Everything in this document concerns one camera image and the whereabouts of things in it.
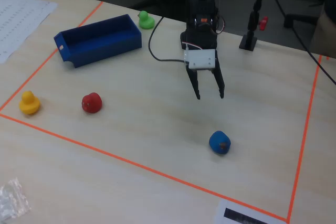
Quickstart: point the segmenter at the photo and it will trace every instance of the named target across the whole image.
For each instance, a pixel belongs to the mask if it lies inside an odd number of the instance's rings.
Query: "yellow rubber duck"
[[[31,91],[25,91],[22,94],[22,100],[19,104],[20,110],[26,114],[34,114],[40,108],[40,101]]]

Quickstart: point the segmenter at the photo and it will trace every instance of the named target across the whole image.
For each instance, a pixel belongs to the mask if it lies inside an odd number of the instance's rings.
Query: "orange tape line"
[[[232,202],[237,203],[237,204],[239,204],[239,205],[242,205],[242,206],[244,206],[244,207],[248,207],[248,208],[253,209],[253,210],[255,210],[255,211],[258,211],[258,212],[261,212],[261,213],[263,213],[263,214],[269,215],[269,216],[271,216],[271,217],[273,217],[273,218],[276,218],[276,219],[279,219],[279,220],[282,220],[282,221],[286,221],[286,218],[284,218],[284,217],[277,216],[277,215],[275,215],[275,214],[272,214],[271,212],[265,211],[265,210],[263,210],[263,209],[260,209],[260,208],[254,207],[254,206],[251,206],[251,205],[249,205],[249,204],[247,204],[247,203],[244,203],[244,202],[241,202],[241,201],[239,201],[239,200],[236,200],[236,199],[227,197],[227,196],[225,196],[225,195],[216,193],[216,192],[214,192],[214,191],[208,190],[208,189],[206,189],[206,188],[203,188],[203,187],[194,185],[194,184],[192,184],[192,183],[186,182],[186,181],[184,181],[184,180],[181,180],[181,179],[179,179],[179,178],[173,177],[173,176],[171,176],[171,175],[168,175],[168,174],[159,172],[158,170],[154,170],[154,169],[152,169],[152,168],[149,168],[149,167],[147,167],[147,166],[141,165],[141,164],[139,164],[139,163],[136,163],[136,162],[131,161],[131,160],[129,160],[129,159],[126,159],[126,158],[124,158],[124,157],[120,157],[120,156],[114,155],[114,154],[112,154],[112,153],[103,151],[103,150],[98,149],[98,148],[96,148],[96,147],[93,147],[93,146],[91,146],[91,145],[88,145],[88,144],[84,144],[84,143],[78,142],[78,141],[76,141],[76,140],[70,139],[70,138],[65,137],[65,136],[61,136],[61,135],[59,135],[59,134],[53,133],[53,132],[48,131],[48,130],[44,130],[44,129],[40,128],[40,127],[34,126],[34,125],[32,125],[32,124],[26,123],[26,122],[24,122],[24,121],[21,121],[21,120],[15,119],[15,118],[12,118],[12,117],[7,116],[7,115],[4,115],[4,114],[0,114],[0,116],[3,117],[3,118],[9,119],[9,120],[11,120],[11,121],[14,121],[14,122],[23,124],[23,125],[25,125],[25,126],[31,127],[31,128],[36,129],[36,130],[38,130],[38,131],[44,132],[44,133],[49,134],[49,135],[51,135],[51,136],[55,136],[55,137],[57,137],[57,138],[63,139],[63,140],[68,141],[68,142],[70,142],[70,143],[80,145],[80,146],[82,146],[82,147],[84,147],[84,148],[91,149],[91,150],[93,150],[93,151],[95,151],[95,152],[99,152],[99,153],[101,153],[101,154],[104,154],[104,155],[107,155],[107,156],[116,158],[116,159],[118,159],[118,160],[124,161],[124,162],[126,162],[126,163],[128,163],[128,164],[131,164],[131,165],[137,166],[137,167],[139,167],[139,168],[148,170],[148,171],[150,171],[150,172],[152,172],[152,173],[158,174],[158,175],[163,176],[163,177],[165,177],[165,178],[169,178],[169,179],[174,180],[174,181],[176,181],[176,182],[179,182],[179,183],[181,183],[181,184],[183,184],[183,185],[190,186],[190,187],[193,187],[193,188],[195,188],[195,189],[197,189],[197,190],[204,191],[204,192],[206,192],[206,193],[208,193],[208,194],[212,194],[212,195],[214,195],[214,196],[217,196],[217,197],[219,197],[219,198],[222,198],[222,199],[226,199],[226,200],[232,201]]]
[[[319,57],[319,63],[321,63],[321,61],[322,61],[322,55],[320,55],[320,57]],[[293,210],[293,205],[294,205],[294,200],[295,200],[295,194],[296,194],[296,190],[297,190],[298,182],[299,182],[299,175],[300,175],[300,170],[301,170],[303,152],[305,150],[304,146],[306,144],[308,125],[309,125],[309,119],[310,119],[310,112],[311,112],[311,107],[313,105],[313,99],[314,99],[314,94],[315,94],[315,88],[316,88],[317,78],[319,76],[319,70],[320,70],[320,68],[319,68],[319,66],[317,66],[316,67],[316,71],[315,71],[315,77],[314,77],[313,86],[311,88],[311,93],[310,93],[310,100],[309,100],[309,105],[308,105],[308,109],[307,109],[306,122],[304,123],[305,127],[304,127],[304,131],[303,131],[303,136],[302,136],[302,142],[301,142],[301,149],[300,149],[300,154],[299,154],[298,166],[296,168],[295,180],[294,180],[292,195],[291,195],[291,198],[290,198],[290,203],[289,203],[289,209],[288,209],[286,223],[290,222],[290,217],[292,215],[292,210]]]
[[[103,1],[99,3],[99,5],[78,25],[78,27],[82,26],[98,9],[99,7],[103,4]],[[20,92],[20,90],[30,81],[34,75],[54,56],[54,54],[58,51],[56,48],[51,55],[28,77],[28,79],[22,83],[22,85],[9,97],[9,99],[0,107],[0,111],[9,104],[9,102]]]

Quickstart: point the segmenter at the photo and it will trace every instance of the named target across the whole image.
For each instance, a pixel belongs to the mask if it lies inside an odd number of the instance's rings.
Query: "blue box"
[[[63,61],[75,68],[142,47],[141,32],[128,14],[61,31],[54,40]]]

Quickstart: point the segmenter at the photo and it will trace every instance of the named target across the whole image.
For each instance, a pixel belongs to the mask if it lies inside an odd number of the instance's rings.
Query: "white card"
[[[214,224],[286,224],[248,207],[222,199],[216,210]]]
[[[0,0],[0,63],[57,7],[42,0]]]

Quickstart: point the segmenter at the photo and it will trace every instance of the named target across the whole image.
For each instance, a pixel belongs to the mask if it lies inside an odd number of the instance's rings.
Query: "clear plastic wrap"
[[[17,178],[0,188],[0,222],[24,215],[30,210]]]

